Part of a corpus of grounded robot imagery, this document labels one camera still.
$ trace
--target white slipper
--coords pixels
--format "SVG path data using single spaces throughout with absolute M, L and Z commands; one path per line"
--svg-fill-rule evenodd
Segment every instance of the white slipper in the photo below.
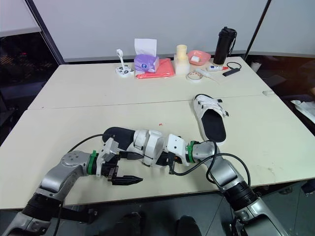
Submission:
M 198 119 L 202 138 L 222 145 L 226 139 L 223 116 L 228 116 L 216 100 L 205 94 L 198 94 L 193 100 L 193 109 Z

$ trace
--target pink bowl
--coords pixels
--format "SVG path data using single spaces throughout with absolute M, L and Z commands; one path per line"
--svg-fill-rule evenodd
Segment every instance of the pink bowl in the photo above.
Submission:
M 205 53 L 199 50 L 192 50 L 187 54 L 187 56 L 188 56 L 190 64 L 194 64 L 194 65 L 203 65 L 211 58 L 211 55 L 209 53 Z M 191 61 L 192 56 L 199 57 L 200 62 Z

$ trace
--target floor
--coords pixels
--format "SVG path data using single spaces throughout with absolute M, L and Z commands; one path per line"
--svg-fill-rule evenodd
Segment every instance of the floor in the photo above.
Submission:
M 286 195 L 274 192 L 263 197 L 267 206 L 283 224 L 291 236 L 315 235 L 315 195 L 305 196 L 299 182 L 291 186 L 292 192 Z M 143 236 L 174 236 L 175 222 L 182 215 L 192 216 L 203 236 L 228 236 L 232 221 L 231 209 L 219 194 L 182 197 L 162 201 L 132 204 L 99 204 L 99 216 L 87 225 L 73 221 L 62 221 L 59 236 L 93 236 L 105 233 L 122 216 L 137 211 L 146 215 Z M 0 233 L 16 213 L 0 212 Z M 52 235 L 56 219 L 46 235 Z

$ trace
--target wire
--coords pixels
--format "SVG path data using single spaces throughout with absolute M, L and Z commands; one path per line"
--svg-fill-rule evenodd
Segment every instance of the wire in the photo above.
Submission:
M 237 62 L 234 62 L 234 61 L 230 61 L 230 62 L 228 62 L 228 63 L 226 64 L 226 66 L 227 66 L 228 68 L 230 68 L 230 69 L 235 69 L 235 68 L 233 68 L 233 67 L 229 66 L 229 64 L 230 64 L 230 63 L 234 63 L 234 64 L 239 65 L 239 66 L 240 66 L 240 67 L 239 67 L 239 69 L 241 69 L 241 68 L 242 68 L 242 65 L 241 65 L 240 63 L 237 63 Z
M 201 162 L 199 162 L 197 165 L 191 167 L 189 170 L 187 170 L 187 171 L 185 171 L 185 172 L 182 172 L 182 173 L 177 173 L 177 172 L 173 169 L 172 165 L 169 165 L 169 169 L 170 169 L 170 171 L 171 171 L 174 175 L 176 175 L 176 176 L 185 176 L 185 175 L 189 174 L 190 172 L 194 171 L 195 169 L 197 169 L 199 166 L 201 166 L 201 165 L 202 165 L 203 163 L 205 163 L 206 161 L 210 160 L 212 157 L 213 157 L 213 155 L 212 155 L 212 156 L 208 156 L 206 159 L 203 159 L 203 160 L 202 160 Z
M 213 155 L 212 162 L 211 162 L 211 164 L 210 164 L 210 166 L 209 166 L 209 168 L 208 168 L 208 170 L 207 170 L 207 172 L 206 172 L 206 179 L 207 179 L 210 183 L 216 184 L 213 180 L 211 180 L 211 179 L 209 178 L 209 173 L 210 173 L 210 171 L 211 171 L 213 165 L 215 164 L 216 157 L 217 157 L 217 152 L 218 152 L 217 143 L 216 143 L 216 142 L 213 142 L 213 143 L 214 143 L 214 145 L 215 145 L 215 154 Z
M 53 236 L 57 235 L 59 224 L 60 224 L 60 219 L 61 219 L 61 212 L 62 211 L 63 211 L 63 201 L 60 203 L 60 208 L 59 208 L 59 213 L 58 213 L 58 220 L 57 220 L 57 224 L 56 224 Z
M 174 169 L 173 169 L 173 167 L 172 167 L 172 164 L 173 164 L 173 163 L 170 163 L 170 164 L 169 164 L 169 169 L 170 169 L 170 171 L 171 171 L 174 175 L 176 175 L 176 176 L 185 176 L 185 175 L 189 174 L 190 172 L 194 171 L 194 170 L 197 169 L 199 166 L 201 166 L 202 164 L 204 164 L 205 162 L 207 162 L 208 160 L 210 160 L 211 158 L 213 158 L 213 157 L 215 157 L 215 156 L 217 155 L 218 147 L 217 147 L 216 142 L 213 142 L 213 143 L 214 143 L 214 145 L 215 145 L 215 153 L 214 153 L 212 156 L 208 156 L 207 158 L 203 159 L 202 161 L 200 161 L 198 164 L 196 164 L 195 166 L 193 166 L 193 167 L 190 168 L 189 170 L 187 170 L 187 171 L 185 171 L 185 172 L 182 172 L 182 173 L 178 173 L 178 172 L 174 171 Z M 211 162 L 209 168 L 212 168 L 212 167 L 213 167 L 214 162 L 215 162 L 214 159 L 215 159 L 215 158 L 212 159 L 212 162 Z
M 110 136 L 110 137 L 112 137 L 111 134 L 95 134 L 95 135 L 90 136 L 90 137 L 88 137 L 88 138 L 82 140 L 81 142 L 79 142 L 77 145 L 75 145 L 73 148 L 71 148 L 71 149 L 69 150 L 69 152 L 75 150 L 78 146 L 80 146 L 80 145 L 81 145 L 82 143 L 84 143 L 85 141 L 87 141 L 87 140 L 89 140 L 89 139 L 92 139 L 92 138 L 95 138 L 95 137 L 99 137 L 99 136 Z
M 246 174 L 247 174 L 247 184 L 250 187 L 251 186 L 251 175 L 250 175 L 250 171 L 248 170 L 246 164 L 244 163 L 244 161 L 242 161 L 241 158 L 237 157 L 236 155 L 230 154 L 230 153 L 219 153 L 218 156 L 231 156 L 233 158 L 235 158 L 236 160 L 238 160 L 239 162 L 241 162 L 241 164 L 243 165 Z

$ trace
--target purple tissue box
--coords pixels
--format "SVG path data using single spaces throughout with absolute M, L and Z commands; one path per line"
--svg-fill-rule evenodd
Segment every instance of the purple tissue box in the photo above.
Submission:
M 146 54 L 136 55 L 134 58 L 134 68 L 137 71 L 155 73 L 159 66 L 159 58 Z

